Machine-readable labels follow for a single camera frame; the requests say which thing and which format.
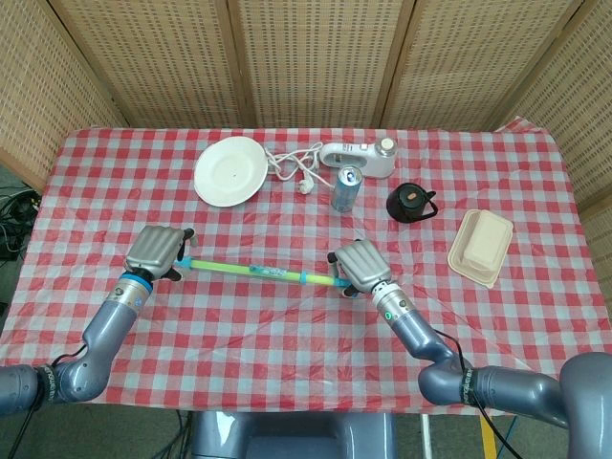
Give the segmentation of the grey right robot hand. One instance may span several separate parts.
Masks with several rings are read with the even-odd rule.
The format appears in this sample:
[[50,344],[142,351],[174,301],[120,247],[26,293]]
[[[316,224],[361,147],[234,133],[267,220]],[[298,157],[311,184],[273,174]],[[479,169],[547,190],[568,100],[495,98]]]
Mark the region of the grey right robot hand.
[[327,261],[344,273],[349,281],[342,294],[354,297],[371,294],[375,287],[391,280],[391,269],[387,261],[370,240],[355,240],[327,254]]

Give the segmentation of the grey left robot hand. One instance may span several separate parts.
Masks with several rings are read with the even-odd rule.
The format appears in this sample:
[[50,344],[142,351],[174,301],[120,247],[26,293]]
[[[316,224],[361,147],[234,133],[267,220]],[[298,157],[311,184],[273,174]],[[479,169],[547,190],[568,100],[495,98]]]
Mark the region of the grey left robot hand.
[[194,229],[146,226],[125,257],[125,270],[149,283],[180,281],[183,277],[173,268],[174,262],[183,260],[186,242],[194,235]]

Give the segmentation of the long water squirt pump toy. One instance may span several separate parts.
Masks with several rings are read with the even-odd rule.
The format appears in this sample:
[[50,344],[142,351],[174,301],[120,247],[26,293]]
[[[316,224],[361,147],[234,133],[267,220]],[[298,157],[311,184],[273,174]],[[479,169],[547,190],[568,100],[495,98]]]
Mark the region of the long water squirt pump toy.
[[293,282],[301,285],[319,285],[337,288],[345,297],[356,297],[360,293],[348,279],[331,274],[292,272],[286,269],[263,265],[221,263],[196,259],[191,256],[185,256],[182,260],[176,260],[173,263],[173,267],[191,271],[243,275],[273,281]]

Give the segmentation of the blue drink can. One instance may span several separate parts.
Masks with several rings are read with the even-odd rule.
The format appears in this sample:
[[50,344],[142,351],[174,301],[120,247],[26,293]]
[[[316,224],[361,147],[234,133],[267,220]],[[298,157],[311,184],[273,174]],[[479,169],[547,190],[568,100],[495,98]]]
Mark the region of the blue drink can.
[[342,167],[334,186],[331,206],[338,212],[351,211],[361,189],[361,170],[353,165]]

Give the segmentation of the black kettle lid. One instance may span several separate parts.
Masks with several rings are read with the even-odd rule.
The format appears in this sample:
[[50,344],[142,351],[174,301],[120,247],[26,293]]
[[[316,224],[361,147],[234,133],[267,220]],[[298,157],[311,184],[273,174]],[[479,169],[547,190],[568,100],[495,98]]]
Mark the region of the black kettle lid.
[[433,218],[438,208],[432,201],[435,191],[426,191],[414,183],[403,183],[386,199],[387,213],[397,222],[412,224]]

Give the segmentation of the white handheld appliance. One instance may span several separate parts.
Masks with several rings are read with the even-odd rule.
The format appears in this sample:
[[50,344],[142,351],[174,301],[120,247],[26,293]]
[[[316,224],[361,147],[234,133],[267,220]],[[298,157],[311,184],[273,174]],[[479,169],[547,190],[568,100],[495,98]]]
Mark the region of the white handheld appliance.
[[394,139],[383,138],[374,143],[326,143],[318,157],[328,167],[356,166],[365,177],[384,179],[395,168],[397,151],[398,144]]

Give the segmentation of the white round plate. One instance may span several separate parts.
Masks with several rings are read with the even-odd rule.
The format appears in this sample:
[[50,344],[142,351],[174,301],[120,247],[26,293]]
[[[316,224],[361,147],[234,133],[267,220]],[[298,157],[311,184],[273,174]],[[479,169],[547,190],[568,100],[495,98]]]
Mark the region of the white round plate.
[[209,145],[194,168],[194,188],[208,205],[228,208],[248,201],[268,175],[264,147],[253,139],[232,136]]

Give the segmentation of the beige lidded food container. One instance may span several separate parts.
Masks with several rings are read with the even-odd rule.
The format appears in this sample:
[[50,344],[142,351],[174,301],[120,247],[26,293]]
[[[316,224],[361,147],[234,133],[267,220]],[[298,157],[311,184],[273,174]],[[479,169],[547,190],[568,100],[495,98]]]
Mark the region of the beige lidded food container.
[[491,289],[513,238],[513,223],[486,209],[466,212],[448,253],[456,273]]

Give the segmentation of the red white checkered tablecloth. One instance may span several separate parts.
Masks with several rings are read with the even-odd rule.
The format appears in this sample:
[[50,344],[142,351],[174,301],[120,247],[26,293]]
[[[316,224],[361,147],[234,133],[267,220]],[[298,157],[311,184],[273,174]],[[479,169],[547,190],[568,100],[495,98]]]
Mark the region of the red white checkered tablecloth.
[[[73,353],[147,225],[192,228],[195,257],[326,273],[328,252],[373,241],[422,316],[477,366],[556,376],[573,356],[612,353],[612,326],[564,161],[543,128],[397,131],[396,167],[367,180],[350,213],[330,192],[269,177],[246,203],[215,208],[193,184],[228,129],[89,128],[60,144],[11,308],[0,365]],[[403,183],[435,191],[433,218],[395,221]],[[514,225],[491,289],[448,265],[470,209]],[[101,400],[180,409],[430,410],[412,359],[366,296],[187,272],[160,281],[118,352]]]

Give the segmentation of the grey robot torso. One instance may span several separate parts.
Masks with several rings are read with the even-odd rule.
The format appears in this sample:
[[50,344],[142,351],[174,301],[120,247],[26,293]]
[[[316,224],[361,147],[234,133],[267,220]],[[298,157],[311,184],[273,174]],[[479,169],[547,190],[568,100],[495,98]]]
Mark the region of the grey robot torso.
[[190,459],[397,459],[389,413],[198,411]]

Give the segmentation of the woven folding screen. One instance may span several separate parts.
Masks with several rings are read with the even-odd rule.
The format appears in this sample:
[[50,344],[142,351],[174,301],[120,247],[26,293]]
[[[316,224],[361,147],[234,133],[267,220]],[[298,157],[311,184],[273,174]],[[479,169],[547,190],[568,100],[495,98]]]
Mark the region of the woven folding screen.
[[557,139],[612,208],[612,0],[0,0],[0,165],[47,182],[89,126],[485,130]]

